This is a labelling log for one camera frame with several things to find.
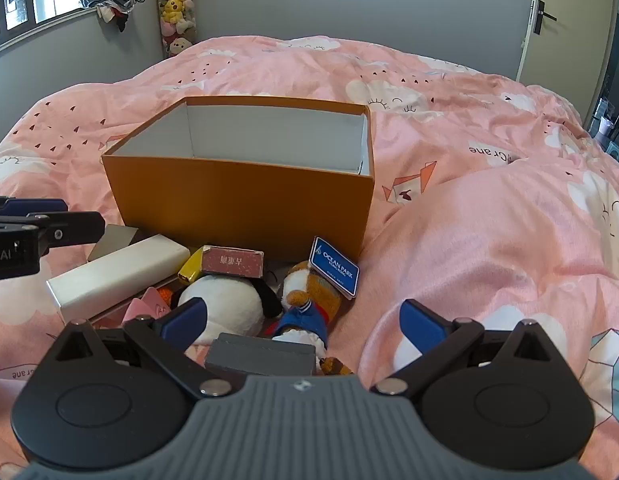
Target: beige door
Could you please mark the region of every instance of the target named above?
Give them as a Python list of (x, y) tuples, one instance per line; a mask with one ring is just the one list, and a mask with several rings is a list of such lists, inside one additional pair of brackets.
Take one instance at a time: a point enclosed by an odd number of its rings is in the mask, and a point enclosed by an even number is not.
[(617, 3), (533, 0), (517, 80), (562, 95), (587, 121), (609, 58)]

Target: pink duvet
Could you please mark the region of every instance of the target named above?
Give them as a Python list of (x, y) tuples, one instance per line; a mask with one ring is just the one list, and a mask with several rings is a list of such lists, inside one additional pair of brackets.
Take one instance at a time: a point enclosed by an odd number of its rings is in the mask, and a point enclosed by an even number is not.
[[(488, 328), (533, 317), (592, 399), (583, 464), (619, 473), (619, 165), (543, 88), (375, 44), (219, 38), (133, 79), (38, 102), (0, 144), (0, 194), (63, 198), (120, 222), (100, 155), (185, 94), (232, 93), (376, 112), (359, 294), (331, 354), (366, 385), (415, 358), (398, 328), (405, 298)], [(45, 280), (87, 252), (52, 250), (39, 275), (0, 282), (1, 478), (25, 463), (9, 427), (20, 380), (62, 329)]]

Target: open box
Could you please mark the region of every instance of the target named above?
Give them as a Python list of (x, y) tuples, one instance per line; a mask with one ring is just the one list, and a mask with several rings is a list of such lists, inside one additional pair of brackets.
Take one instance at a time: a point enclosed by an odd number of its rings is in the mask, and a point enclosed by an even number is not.
[(315, 236), (357, 259), (374, 186), (369, 108), (186, 97), (103, 155), (126, 225), (187, 246), (307, 259)]

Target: ocean park tag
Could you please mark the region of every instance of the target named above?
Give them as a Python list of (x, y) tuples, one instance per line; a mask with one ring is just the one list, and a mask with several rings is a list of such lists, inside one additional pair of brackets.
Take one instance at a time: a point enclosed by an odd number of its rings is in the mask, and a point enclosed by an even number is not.
[(323, 238), (314, 238), (309, 266), (336, 286), (344, 297), (351, 300), (356, 296), (358, 266), (344, 257)]

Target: black door handle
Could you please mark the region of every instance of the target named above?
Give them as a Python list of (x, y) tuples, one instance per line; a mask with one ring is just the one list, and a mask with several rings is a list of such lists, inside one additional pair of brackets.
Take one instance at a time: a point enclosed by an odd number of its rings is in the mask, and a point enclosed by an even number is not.
[(536, 22), (534, 23), (534, 34), (538, 34), (538, 35), (541, 34), (543, 17), (554, 20), (555, 22), (558, 21), (558, 19), (555, 16), (552, 16), (551, 14), (548, 14), (547, 12), (545, 12), (545, 2), (543, 0), (539, 0), (539, 4), (536, 8)]

